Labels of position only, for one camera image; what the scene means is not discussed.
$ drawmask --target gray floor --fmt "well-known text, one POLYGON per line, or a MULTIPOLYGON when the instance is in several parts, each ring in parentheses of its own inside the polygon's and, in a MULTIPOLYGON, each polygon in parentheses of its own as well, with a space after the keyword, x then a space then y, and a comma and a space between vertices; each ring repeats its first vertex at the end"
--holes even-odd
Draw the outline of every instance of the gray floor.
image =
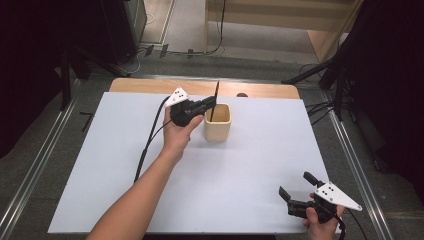
MULTIPOLYGON (((185 9, 184 4, 187 4, 187 2, 176 1, 172 17, 177 18, 178 11, 176 10, 178 10, 178 7, 185 9)), ((181 32, 183 35, 177 36, 175 22, 183 21, 183 18, 180 18, 180 20, 175 21, 171 19, 165 42, 168 41, 170 49, 174 51, 186 51, 184 50, 186 48, 195 49, 196 46, 200 47, 198 43, 194 42, 192 37, 187 38, 187 36, 191 35, 185 35, 183 31, 181 32)), ((225 28, 224 31, 234 32, 228 29, 225 28)), ((224 46, 220 50, 222 52, 218 52, 216 56, 188 59, 186 56, 171 54, 168 54, 165 58, 160 58, 158 52, 154 52, 149 57, 140 55, 141 67, 136 73, 132 74, 132 77, 168 75, 195 78, 228 78, 227 80, 232 81, 279 84, 280 80, 294 77, 299 72, 312 67, 312 65, 304 66, 304 64, 316 63, 309 45, 309 39, 302 31, 287 30, 284 34, 284 39, 289 40, 279 41, 281 36, 277 36, 276 40, 274 40, 274 45, 270 44, 265 47, 267 50, 259 49, 259 52, 257 52, 257 46, 253 46, 256 41, 261 42, 262 40, 247 38, 247 42, 238 41, 237 44, 243 46, 240 47, 242 50, 236 51, 237 45, 233 51, 230 49, 235 43, 229 40, 232 36, 224 35, 224 46)), ((136 69, 137 61, 133 59, 122 68, 127 70, 136 69)), ((82 129, 87 121, 87 116, 81 115, 80 112, 95 112, 102 93, 109 89, 114 79, 114 76, 103 69, 93 67, 92 71, 93 74, 90 79, 88 81, 81 80, 79 87, 75 88, 79 89, 77 91, 78 95, 74 92, 74 96, 77 97, 75 106, 9 239, 83 239, 85 237, 84 235, 50 235, 47 234, 47 228, 86 134, 86 131, 83 132, 82 129)), ((319 76, 316 75, 296 85, 305 105, 323 101, 323 92, 317 87, 318 80, 319 76)), ((60 98, 61 96, 58 95, 45 108, 44 112, 26 131, 12 152, 0 160, 0 211, 7 208, 30 169, 32 162, 36 159, 39 149, 42 147, 59 115, 60 98)), ((424 236, 424 230, 422 229, 424 207, 415 195, 411 184, 397 174, 381 174, 376 171, 372 154, 367 148, 358 127, 350 120, 346 110, 343 111, 343 116, 343 124, 348 130, 361 166, 384 212, 393 238, 422 239, 424 236)), ((314 126, 313 130, 330 179, 365 206, 357 182, 347 162, 345 152, 341 147, 339 137, 334 129, 331 116, 324 117, 314 126)), ((356 213, 355 216, 364 228, 368 239, 379 239, 369 214, 370 212, 363 211, 356 213)), ((345 214, 344 219, 348 229, 346 239, 364 239, 352 216, 345 214)), ((277 239, 306 239, 306 236, 304 234, 278 235, 277 239)))

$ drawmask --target wire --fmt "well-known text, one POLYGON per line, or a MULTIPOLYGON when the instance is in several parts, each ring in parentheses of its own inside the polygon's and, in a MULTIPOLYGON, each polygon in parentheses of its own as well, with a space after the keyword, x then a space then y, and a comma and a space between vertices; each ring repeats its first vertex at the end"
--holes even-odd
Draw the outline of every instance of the wire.
POLYGON ((155 134, 153 135, 153 137, 152 137, 152 139, 150 140, 150 141, 152 141, 155 137, 156 137, 156 134, 158 134, 158 132, 160 131, 160 130, 162 130, 162 128, 164 128, 166 125, 168 125, 168 123, 170 123, 171 122, 171 120, 169 120, 167 123, 165 123, 164 125, 162 125, 162 127, 160 127, 156 132, 155 132, 155 134))
MULTIPOLYGON (((221 15, 221 28, 220 29, 218 28, 218 32, 219 32, 219 35, 220 35, 220 40, 219 40, 218 46, 214 50, 208 51, 208 52, 192 52, 192 53, 166 51, 166 53, 167 54, 168 53, 169 54, 173 54, 173 55, 184 55, 184 56, 207 56, 207 55, 212 55, 216 51, 218 51, 218 49, 222 45, 222 40, 224 39, 224 37, 223 37, 223 28, 224 28, 224 16, 225 16, 226 3, 227 3, 227 0, 224 0, 224 6, 222 7, 222 15, 221 15)), ((158 49, 153 49, 153 51, 163 52, 162 50, 158 50, 158 49)))
POLYGON ((165 127, 165 125, 166 125, 166 124, 168 124, 168 123, 169 123, 169 122, 167 122, 166 124, 164 124, 164 125, 163 125, 161 128, 159 128, 159 130, 158 130, 158 131, 156 131, 156 133, 153 135, 153 132, 155 131, 155 128, 156 128, 156 123, 158 122, 158 119, 159 119, 159 115, 160 115, 161 109, 162 109, 163 105, 165 104, 165 102, 166 102, 168 99, 169 99, 169 96, 168 96, 168 97, 166 97, 166 98, 162 101, 162 103, 161 103, 161 104, 160 104, 160 106, 159 106, 158 112, 156 113, 156 117, 155 117, 155 121, 153 122, 152 130, 150 131, 150 135, 149 135, 149 138, 147 139, 146 146, 144 147, 144 150, 143 150, 143 152, 141 153, 140 161, 139 161, 139 163, 138 163, 138 167, 137 167, 137 172, 136 172, 136 174, 135 174, 135 178, 134 178, 134 183, 135 183, 135 182, 137 182, 137 180, 138 180, 138 177, 139 177, 139 175, 140 175, 140 170, 141 170, 141 167, 143 166, 144 158, 146 158, 147 149, 149 148, 150 143, 152 142, 152 140, 153 140, 153 138, 156 136, 156 134, 159 132, 159 130, 161 130, 163 127, 165 127))
POLYGON ((137 55, 136 55, 136 57, 135 57, 135 59, 137 59, 137 63, 138 63, 138 66, 137 66, 137 69, 136 70, 134 70, 134 71, 127 71, 127 70, 123 69, 120 66, 115 66, 115 67, 118 68, 119 70, 125 72, 125 73, 128 73, 128 74, 136 73, 138 70, 140 70, 140 66, 141 66, 140 59, 138 57, 140 56, 141 53, 144 53, 144 52, 146 52, 146 50, 142 50, 142 51, 138 52, 137 55))
POLYGON ((350 215, 352 215, 352 217, 353 217, 353 219, 355 220, 356 224, 358 224, 358 227, 359 227, 359 229, 361 230, 362 235, 364 236, 364 239, 365 239, 365 240, 368 240, 367 235, 365 234, 365 231, 364 231, 364 229, 362 228, 361 224, 359 224, 358 219, 356 219, 355 215, 353 215, 352 211, 351 211, 349 208, 347 208, 347 210, 349 211, 350 215))

